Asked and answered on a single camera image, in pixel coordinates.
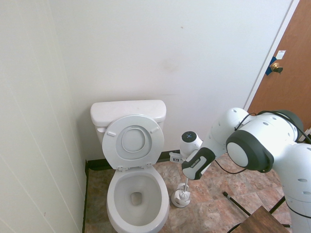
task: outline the white wall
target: white wall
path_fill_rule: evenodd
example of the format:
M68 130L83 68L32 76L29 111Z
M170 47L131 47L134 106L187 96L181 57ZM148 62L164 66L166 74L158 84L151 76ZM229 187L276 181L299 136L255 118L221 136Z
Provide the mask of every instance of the white wall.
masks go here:
M160 99L164 150L243 107L291 0L51 0L88 160L103 158L93 103Z
M81 233L86 188L45 0L0 1L0 232Z

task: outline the white toilet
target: white toilet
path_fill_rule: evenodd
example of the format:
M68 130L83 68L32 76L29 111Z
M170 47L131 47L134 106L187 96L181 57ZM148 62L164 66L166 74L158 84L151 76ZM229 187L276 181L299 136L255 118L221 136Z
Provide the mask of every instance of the white toilet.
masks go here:
M104 156L116 170L107 194L118 233L156 233L169 214L169 195L153 167L162 152L166 106L161 100L95 103L91 118Z

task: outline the baseboard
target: baseboard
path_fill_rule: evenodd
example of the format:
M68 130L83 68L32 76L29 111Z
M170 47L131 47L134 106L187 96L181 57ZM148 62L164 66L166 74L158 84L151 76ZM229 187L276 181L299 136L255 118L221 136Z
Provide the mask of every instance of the baseboard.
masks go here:
M160 154L160 157L157 161L157 163L160 162L166 162L170 160L170 152L179 153L179 150L170 150L170 151L164 151ZM101 170L108 170L112 169L112 167L109 165L108 161L106 159L97 159L97 160L89 160L86 162L86 171L88 169L94 170L94 171L101 171Z
M82 233L85 233L85 230L86 230L87 186L88 186L88 168L87 168L87 161L86 161L86 196L85 196L85 199L84 199L84 211L83 211Z

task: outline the toilet brush holder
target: toilet brush holder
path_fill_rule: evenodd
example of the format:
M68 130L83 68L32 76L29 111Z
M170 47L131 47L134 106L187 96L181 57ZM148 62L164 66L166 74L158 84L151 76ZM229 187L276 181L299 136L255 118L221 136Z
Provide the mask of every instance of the toilet brush holder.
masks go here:
M180 183L176 191L171 195L172 204L178 208L184 208L190 203L190 192L187 183L188 180L186 183Z

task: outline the door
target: door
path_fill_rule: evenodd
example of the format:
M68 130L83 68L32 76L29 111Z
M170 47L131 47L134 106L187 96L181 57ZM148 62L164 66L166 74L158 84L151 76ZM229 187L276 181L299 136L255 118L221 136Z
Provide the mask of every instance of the door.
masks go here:
M300 0L275 52L286 50L281 74L264 76L248 108L250 113L286 109L311 126L311 1Z

